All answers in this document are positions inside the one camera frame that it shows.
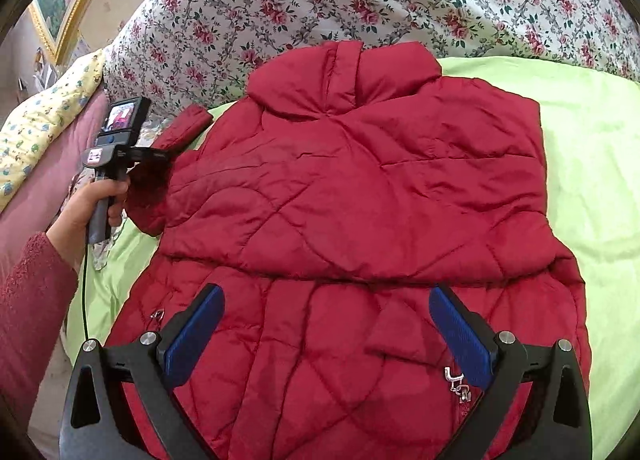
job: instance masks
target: pink fabric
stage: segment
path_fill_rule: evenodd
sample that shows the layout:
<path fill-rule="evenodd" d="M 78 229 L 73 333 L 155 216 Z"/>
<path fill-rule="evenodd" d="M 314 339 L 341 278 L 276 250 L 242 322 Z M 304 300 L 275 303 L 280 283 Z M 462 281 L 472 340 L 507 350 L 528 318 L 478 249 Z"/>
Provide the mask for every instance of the pink fabric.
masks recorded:
<path fill-rule="evenodd" d="M 0 287 L 0 396 L 26 429 L 78 276 L 43 233 Z"/>
<path fill-rule="evenodd" d="M 0 284 L 18 262 L 33 234 L 45 231 L 78 173 L 80 154 L 92 145 L 107 111 L 102 88 L 94 93 L 82 113 L 56 138 L 29 178 L 0 214 Z"/>

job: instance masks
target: metal screw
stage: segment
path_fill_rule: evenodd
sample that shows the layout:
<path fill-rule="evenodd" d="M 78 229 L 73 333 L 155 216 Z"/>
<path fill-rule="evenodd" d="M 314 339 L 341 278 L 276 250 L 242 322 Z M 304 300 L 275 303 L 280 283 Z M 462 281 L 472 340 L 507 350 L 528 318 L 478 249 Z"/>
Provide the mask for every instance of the metal screw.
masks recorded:
<path fill-rule="evenodd" d="M 145 345 L 152 345 L 153 343 L 156 342 L 156 334 L 154 332 L 145 332 L 144 334 L 142 334 L 142 337 L 140 337 L 140 342 Z"/>
<path fill-rule="evenodd" d="M 567 341 L 566 339 L 560 339 L 558 341 L 558 346 L 564 352 L 570 352 L 571 348 L 572 348 L 571 347 L 571 343 L 569 341 Z"/>
<path fill-rule="evenodd" d="M 506 345 L 512 345 L 516 342 L 516 336 L 508 331 L 500 332 L 498 338 Z"/>
<path fill-rule="evenodd" d="M 90 352 L 95 348 L 96 345 L 97 345 L 97 342 L 95 341 L 95 339 L 89 339 L 88 341 L 85 341 L 84 344 L 82 345 L 82 350 L 86 352 Z"/>

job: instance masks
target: yellow blanket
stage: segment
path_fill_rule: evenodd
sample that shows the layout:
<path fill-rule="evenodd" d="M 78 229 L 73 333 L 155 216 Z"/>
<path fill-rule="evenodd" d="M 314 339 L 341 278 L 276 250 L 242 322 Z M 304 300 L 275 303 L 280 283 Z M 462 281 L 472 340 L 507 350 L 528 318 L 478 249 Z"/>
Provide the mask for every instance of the yellow blanket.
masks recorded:
<path fill-rule="evenodd" d="M 103 50 L 81 57 L 49 90 L 16 107 L 0 130 L 0 213 L 49 144 L 89 102 L 102 79 Z"/>

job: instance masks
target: device screen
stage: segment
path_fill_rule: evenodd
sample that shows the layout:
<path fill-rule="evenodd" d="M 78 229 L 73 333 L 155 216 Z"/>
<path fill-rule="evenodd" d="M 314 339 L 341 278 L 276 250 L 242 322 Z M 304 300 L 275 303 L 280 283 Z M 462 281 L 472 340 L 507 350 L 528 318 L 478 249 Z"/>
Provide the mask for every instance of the device screen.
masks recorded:
<path fill-rule="evenodd" d="M 118 129 L 128 129 L 133 119 L 133 112 L 136 109 L 136 103 L 120 104 L 114 106 L 109 112 L 109 118 L 103 131 L 116 131 Z"/>

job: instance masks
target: person's arm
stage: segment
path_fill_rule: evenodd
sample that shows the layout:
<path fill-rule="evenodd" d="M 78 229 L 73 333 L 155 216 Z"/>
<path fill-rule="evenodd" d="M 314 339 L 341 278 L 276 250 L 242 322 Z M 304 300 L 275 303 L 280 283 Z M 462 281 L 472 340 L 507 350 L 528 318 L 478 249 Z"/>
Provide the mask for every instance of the person's arm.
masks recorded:
<path fill-rule="evenodd" d="M 126 190 L 125 183 L 104 180 L 78 191 L 47 234 L 27 242 L 0 287 L 0 396 L 24 429 L 78 287 L 86 225 L 96 202 L 107 196 L 118 196 L 109 222 L 119 225 Z"/>

